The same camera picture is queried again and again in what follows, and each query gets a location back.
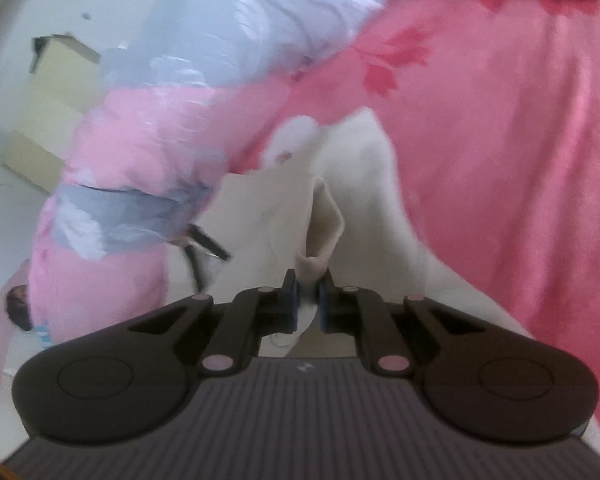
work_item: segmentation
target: pink blanket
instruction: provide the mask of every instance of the pink blanket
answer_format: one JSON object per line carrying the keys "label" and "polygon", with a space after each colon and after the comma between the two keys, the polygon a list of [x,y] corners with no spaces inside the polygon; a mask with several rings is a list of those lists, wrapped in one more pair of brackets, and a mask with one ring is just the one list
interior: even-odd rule
{"label": "pink blanket", "polygon": [[280,120],[361,106],[437,256],[600,381],[600,2],[393,0]]}

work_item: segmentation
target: pink bed sheet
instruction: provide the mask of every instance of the pink bed sheet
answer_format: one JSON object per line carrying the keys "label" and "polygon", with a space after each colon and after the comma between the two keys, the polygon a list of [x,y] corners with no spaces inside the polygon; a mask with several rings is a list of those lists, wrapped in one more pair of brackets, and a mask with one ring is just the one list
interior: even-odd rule
{"label": "pink bed sheet", "polygon": [[600,2],[393,0],[280,122],[361,106],[437,256],[600,382]]}

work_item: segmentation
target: cardboard box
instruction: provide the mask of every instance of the cardboard box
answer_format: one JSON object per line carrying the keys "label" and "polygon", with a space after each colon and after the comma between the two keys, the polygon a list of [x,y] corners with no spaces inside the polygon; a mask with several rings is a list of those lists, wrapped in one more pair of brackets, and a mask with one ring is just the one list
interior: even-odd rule
{"label": "cardboard box", "polygon": [[36,38],[34,49],[29,102],[4,163],[52,192],[75,127],[104,97],[98,72],[100,56],[69,36]]}

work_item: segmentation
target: white fabric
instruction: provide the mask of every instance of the white fabric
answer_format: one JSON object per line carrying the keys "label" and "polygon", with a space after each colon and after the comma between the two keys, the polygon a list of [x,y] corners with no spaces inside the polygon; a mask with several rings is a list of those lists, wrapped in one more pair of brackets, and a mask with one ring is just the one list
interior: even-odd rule
{"label": "white fabric", "polygon": [[[305,124],[315,127],[311,121]],[[217,303],[231,301],[245,288],[280,286],[294,266],[308,286],[328,264],[337,285],[371,288],[387,301],[426,294],[525,333],[416,238],[402,209],[393,148],[370,110],[314,133],[306,136],[309,145],[282,166],[226,177],[200,219],[201,227],[233,255],[209,290]],[[190,282],[180,250],[171,247],[168,301],[192,294]],[[296,334],[264,338],[260,355],[354,355],[352,339],[322,334],[313,322],[315,313],[315,305],[304,302]],[[0,397],[0,459],[26,438],[11,402],[10,376],[38,350],[35,340],[22,333],[12,343]],[[600,453],[595,420],[585,441]]]}

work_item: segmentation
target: wall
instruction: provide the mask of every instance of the wall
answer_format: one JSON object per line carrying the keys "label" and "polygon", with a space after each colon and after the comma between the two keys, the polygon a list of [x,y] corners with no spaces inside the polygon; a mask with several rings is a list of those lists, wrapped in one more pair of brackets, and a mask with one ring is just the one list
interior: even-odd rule
{"label": "wall", "polygon": [[69,32],[102,51],[132,38],[154,1],[12,0],[0,19],[0,129],[13,129],[26,102],[32,38]]}

